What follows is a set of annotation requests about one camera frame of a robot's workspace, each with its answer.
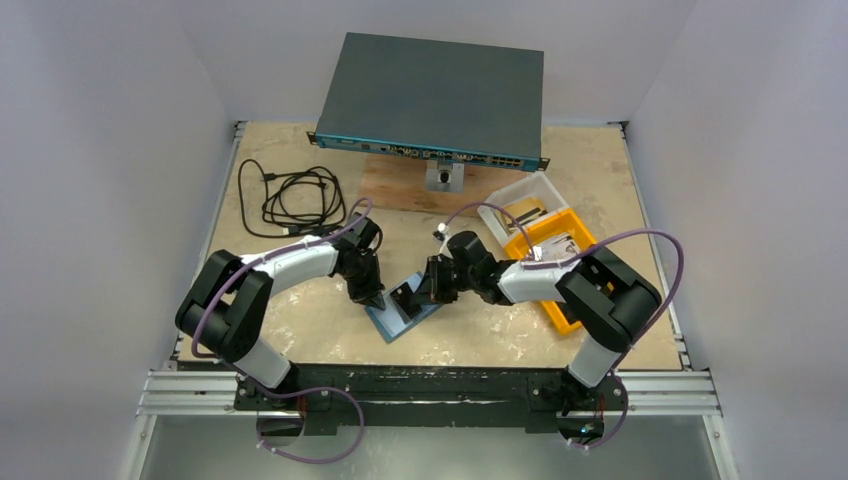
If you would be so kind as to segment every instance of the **wooden board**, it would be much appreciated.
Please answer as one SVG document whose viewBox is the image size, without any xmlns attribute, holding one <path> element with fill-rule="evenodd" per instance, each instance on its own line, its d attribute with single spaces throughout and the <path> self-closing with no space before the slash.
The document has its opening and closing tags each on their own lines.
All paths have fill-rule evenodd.
<svg viewBox="0 0 848 480">
<path fill-rule="evenodd" d="M 293 172 L 323 165 L 335 173 L 348 205 L 359 193 L 366 156 L 358 152 L 317 148 L 306 140 L 315 125 L 250 123 L 242 138 L 236 165 L 212 237 L 210 252 L 258 253 L 296 241 L 257 238 L 241 224 L 236 175 L 247 158 L 267 172 Z M 643 227 L 627 152 L 613 128 L 546 127 L 542 154 L 551 159 L 546 175 L 598 239 Z M 263 233 L 279 233 L 260 220 L 262 180 L 245 169 L 247 222 Z M 320 205 L 314 187 L 293 187 L 286 193 L 292 211 L 313 211 Z M 438 250 L 431 232 L 441 214 L 375 208 L 371 218 L 385 233 L 378 252 L 386 287 L 421 270 Z M 503 251 L 482 220 L 462 217 L 456 231 L 474 230 L 496 256 Z M 657 267 L 647 238 L 613 245 L 622 259 L 648 281 L 659 285 Z M 262 336 L 293 362 L 400 364 L 423 366 L 554 367 L 566 365 L 580 348 L 585 331 L 560 335 L 536 303 L 512 307 L 488 305 L 473 293 L 446 305 L 391 344 L 386 344 L 363 308 L 348 300 L 344 281 L 316 278 L 276 295 L 268 304 Z M 192 359 L 184 345 L 180 359 Z M 657 322 L 621 365 L 624 369 L 679 370 L 680 362 L 665 317 Z"/>
<path fill-rule="evenodd" d="M 365 157 L 365 171 L 359 196 L 371 197 L 374 206 L 393 210 L 451 214 L 470 202 L 481 202 L 492 192 L 515 183 L 527 172 L 505 168 L 465 166 L 461 193 L 433 192 L 424 187 L 427 162 L 418 158 L 371 154 Z M 460 215 L 476 217 L 469 208 Z"/>
</svg>

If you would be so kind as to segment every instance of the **black cable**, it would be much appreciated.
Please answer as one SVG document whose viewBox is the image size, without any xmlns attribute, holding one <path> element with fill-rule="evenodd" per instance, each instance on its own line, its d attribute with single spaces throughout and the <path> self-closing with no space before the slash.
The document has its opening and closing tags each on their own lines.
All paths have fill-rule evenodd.
<svg viewBox="0 0 848 480">
<path fill-rule="evenodd" d="M 262 183 L 265 187 L 265 200 L 262 202 L 262 221 L 283 228 L 282 234 L 259 233 L 251 230 L 247 225 L 247 217 L 244 210 L 244 191 L 242 188 L 242 171 L 248 163 L 256 165 L 262 174 Z M 274 194 L 271 194 L 269 184 L 279 178 L 283 182 Z M 260 238 L 291 238 L 303 235 L 324 236 L 344 225 L 345 207 L 342 197 L 342 187 L 339 179 L 326 167 L 315 166 L 302 172 L 292 173 L 265 173 L 265 169 L 256 160 L 248 158 L 241 162 L 238 171 L 238 193 L 239 207 L 241 209 L 241 223 L 248 233 Z M 292 213 L 286 209 L 283 195 L 285 191 L 295 185 L 314 185 L 321 190 L 321 211 L 318 213 Z M 330 218 L 341 212 L 338 220 L 330 221 Z"/>
<path fill-rule="evenodd" d="M 380 226 L 376 223 L 374 224 L 374 226 L 377 227 L 377 235 L 380 235 L 380 238 L 377 239 L 377 245 L 374 246 L 374 251 L 376 252 L 380 249 L 380 245 L 383 244 L 383 229 L 380 228 Z"/>
</svg>

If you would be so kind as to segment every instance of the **yellow tray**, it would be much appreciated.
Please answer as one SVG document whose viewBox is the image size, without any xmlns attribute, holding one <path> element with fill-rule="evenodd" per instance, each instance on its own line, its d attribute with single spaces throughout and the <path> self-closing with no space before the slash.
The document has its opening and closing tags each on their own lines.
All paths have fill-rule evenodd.
<svg viewBox="0 0 848 480">
<path fill-rule="evenodd" d="M 580 247 L 580 250 L 586 250 L 595 243 L 595 237 L 589 233 L 589 229 L 583 225 L 583 221 L 580 220 L 580 217 L 578 217 L 571 208 L 552 214 L 547 218 L 542 218 L 530 225 L 526 230 L 527 235 L 530 237 L 530 241 L 534 244 L 543 242 L 560 233 L 570 234 L 571 238 L 577 242 L 577 246 Z M 523 235 L 516 236 L 504 246 L 506 254 L 514 260 L 521 260 L 527 256 L 529 249 L 530 248 L 524 240 Z M 556 302 L 539 303 L 542 304 L 542 308 L 544 308 L 548 313 L 548 316 L 551 317 L 551 320 L 554 322 L 559 333 L 565 335 L 582 326 L 579 321 L 568 323 L 568 320 L 565 318 L 565 315 L 563 315 Z"/>
</svg>

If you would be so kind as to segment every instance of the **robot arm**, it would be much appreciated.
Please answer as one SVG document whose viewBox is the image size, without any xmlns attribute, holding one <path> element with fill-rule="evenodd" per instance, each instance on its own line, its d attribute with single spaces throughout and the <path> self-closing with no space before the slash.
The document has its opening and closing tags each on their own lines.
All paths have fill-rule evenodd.
<svg viewBox="0 0 848 480">
<path fill-rule="evenodd" d="M 601 383 L 638 340 L 661 302 L 659 292 L 607 248 L 553 268 L 497 261 L 470 231 L 452 236 L 447 248 L 451 257 L 428 258 L 412 303 L 450 303 L 466 290 L 497 305 L 558 302 L 566 316 L 579 320 L 589 333 L 563 373 L 566 383 L 576 382 L 581 390 Z"/>
<path fill-rule="evenodd" d="M 368 218 L 331 243 L 322 243 L 280 255 L 258 265 L 233 286 L 230 303 L 219 302 L 200 334 L 200 343 L 266 387 L 279 392 L 295 388 L 297 367 L 260 337 L 268 301 L 306 280 L 339 274 L 347 282 L 350 299 L 384 308 L 380 267 L 370 248 L 380 228 Z M 317 240 L 305 237 L 301 242 Z M 176 325 L 194 336 L 204 310 L 224 282 L 239 268 L 264 258 L 265 253 L 238 257 L 226 250 L 213 253 L 177 312 Z"/>
</svg>

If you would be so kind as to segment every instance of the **white container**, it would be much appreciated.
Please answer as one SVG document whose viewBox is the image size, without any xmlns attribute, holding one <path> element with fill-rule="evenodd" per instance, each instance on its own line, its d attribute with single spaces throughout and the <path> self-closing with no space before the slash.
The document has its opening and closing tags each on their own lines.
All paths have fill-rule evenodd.
<svg viewBox="0 0 848 480">
<path fill-rule="evenodd" d="M 568 204 L 565 203 L 565 199 L 562 198 L 562 195 L 560 195 L 556 188 L 554 188 L 553 184 L 551 184 L 551 181 L 548 180 L 548 177 L 545 176 L 544 172 L 534 172 L 527 178 L 519 180 L 512 185 L 507 185 L 500 190 L 496 190 L 494 193 L 489 195 L 489 198 L 486 199 L 486 203 L 491 203 L 499 207 L 506 207 L 507 205 L 519 202 L 527 197 L 537 197 L 541 199 L 542 203 L 545 205 L 545 210 L 547 210 L 548 213 L 536 220 L 533 220 L 529 224 L 525 225 L 524 228 L 568 209 Z M 492 231 L 492 235 L 495 236 L 498 243 L 501 244 L 501 247 L 505 247 L 510 241 L 512 241 L 513 238 L 521 235 L 521 232 L 518 231 L 518 229 L 510 235 L 503 225 L 501 225 L 501 222 L 498 221 L 493 209 L 480 206 L 477 207 L 477 213 L 480 214 L 480 218 L 483 219 L 483 222 L 485 222 L 486 226 L 489 227 L 489 230 Z"/>
</svg>

